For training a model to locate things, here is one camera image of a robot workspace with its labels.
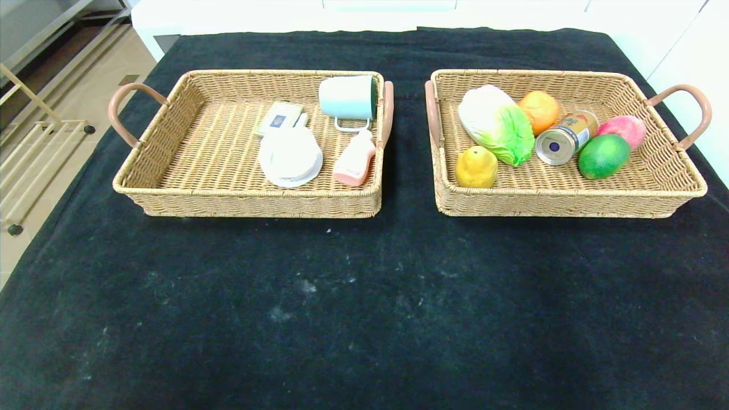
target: green mango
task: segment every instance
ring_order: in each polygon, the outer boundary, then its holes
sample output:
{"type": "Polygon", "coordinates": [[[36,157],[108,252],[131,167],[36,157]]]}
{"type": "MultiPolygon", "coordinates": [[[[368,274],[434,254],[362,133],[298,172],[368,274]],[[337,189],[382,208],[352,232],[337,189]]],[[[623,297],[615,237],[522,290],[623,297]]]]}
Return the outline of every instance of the green mango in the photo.
{"type": "Polygon", "coordinates": [[[631,147],[617,134],[604,134],[591,139],[580,152],[577,166],[587,179],[603,179],[615,174],[626,162],[631,147]]]}

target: black tablecloth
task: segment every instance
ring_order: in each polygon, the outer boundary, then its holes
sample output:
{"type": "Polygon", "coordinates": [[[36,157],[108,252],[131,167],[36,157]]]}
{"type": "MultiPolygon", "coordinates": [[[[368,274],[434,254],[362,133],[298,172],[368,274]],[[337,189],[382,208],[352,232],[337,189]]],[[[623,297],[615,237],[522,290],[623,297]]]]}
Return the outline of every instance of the black tablecloth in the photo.
{"type": "MultiPolygon", "coordinates": [[[[616,71],[653,95],[608,36],[190,36],[147,84],[237,68],[394,81],[380,214],[148,217],[112,190],[129,148],[108,131],[0,294],[0,408],[729,408],[729,194],[697,149],[709,193],[665,220],[435,208],[432,71],[616,71]]],[[[140,135],[157,108],[121,118],[140,135]]]]}

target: light blue mug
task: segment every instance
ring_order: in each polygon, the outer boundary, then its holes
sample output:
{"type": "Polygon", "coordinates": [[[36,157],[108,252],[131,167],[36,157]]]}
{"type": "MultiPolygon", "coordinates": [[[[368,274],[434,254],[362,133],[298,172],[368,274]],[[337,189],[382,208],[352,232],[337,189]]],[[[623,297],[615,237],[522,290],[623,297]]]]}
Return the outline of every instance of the light blue mug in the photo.
{"type": "Polygon", "coordinates": [[[319,84],[319,106],[324,114],[334,117],[339,131],[362,130],[342,127],[339,119],[367,120],[365,128],[369,128],[377,112],[377,82],[371,75],[327,78],[319,84]]]}

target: basket handle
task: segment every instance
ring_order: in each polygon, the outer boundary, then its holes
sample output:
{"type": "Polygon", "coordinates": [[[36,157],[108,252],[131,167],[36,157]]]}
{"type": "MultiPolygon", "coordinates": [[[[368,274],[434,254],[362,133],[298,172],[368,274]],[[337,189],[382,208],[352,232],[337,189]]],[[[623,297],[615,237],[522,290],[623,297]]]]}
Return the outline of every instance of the basket handle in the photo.
{"type": "Polygon", "coordinates": [[[435,86],[432,80],[425,82],[425,105],[428,111],[428,129],[430,139],[435,147],[440,148],[443,142],[443,130],[440,127],[440,111],[435,101],[435,86]]]}
{"type": "Polygon", "coordinates": [[[709,124],[712,121],[712,105],[709,104],[709,100],[706,98],[706,96],[696,87],[693,85],[688,84],[678,84],[674,85],[673,87],[670,87],[669,89],[663,91],[660,94],[657,94],[655,97],[651,98],[650,100],[646,101],[646,104],[648,104],[651,107],[654,107],[656,104],[663,101],[663,99],[667,96],[670,96],[671,94],[675,93],[678,90],[687,91],[689,94],[693,96],[693,98],[696,99],[696,102],[698,102],[698,105],[701,107],[701,122],[698,124],[698,127],[689,134],[686,138],[682,139],[681,142],[678,143],[677,147],[686,150],[688,147],[690,147],[696,139],[703,134],[704,131],[706,131],[706,128],[709,126],[709,124]]]}
{"type": "Polygon", "coordinates": [[[116,130],[117,133],[119,133],[119,135],[124,139],[124,141],[126,141],[127,144],[129,144],[129,146],[132,148],[137,146],[139,140],[135,138],[129,131],[127,131],[127,128],[122,125],[121,121],[119,121],[119,104],[121,104],[127,94],[131,93],[134,90],[144,91],[155,100],[157,100],[157,102],[160,104],[170,104],[169,101],[167,101],[167,99],[162,96],[162,94],[158,93],[152,87],[146,84],[141,84],[140,82],[132,82],[130,84],[119,87],[119,90],[114,93],[112,99],[109,101],[109,109],[107,110],[107,113],[109,114],[109,121],[112,123],[112,127],[114,127],[114,130],[116,130]]]}
{"type": "Polygon", "coordinates": [[[392,81],[385,81],[385,116],[382,119],[382,148],[387,145],[392,131],[392,116],[395,110],[395,86],[392,81]]]}

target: beverage can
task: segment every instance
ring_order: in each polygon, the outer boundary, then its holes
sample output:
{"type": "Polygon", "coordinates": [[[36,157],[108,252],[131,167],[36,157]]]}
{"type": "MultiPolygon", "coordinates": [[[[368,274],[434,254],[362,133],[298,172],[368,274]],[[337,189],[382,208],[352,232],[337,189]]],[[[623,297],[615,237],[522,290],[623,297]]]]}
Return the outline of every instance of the beverage can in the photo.
{"type": "Polygon", "coordinates": [[[537,137],[534,143],[537,156],[550,165],[567,163],[595,136],[598,126],[597,117],[592,112],[577,110],[537,137]]]}

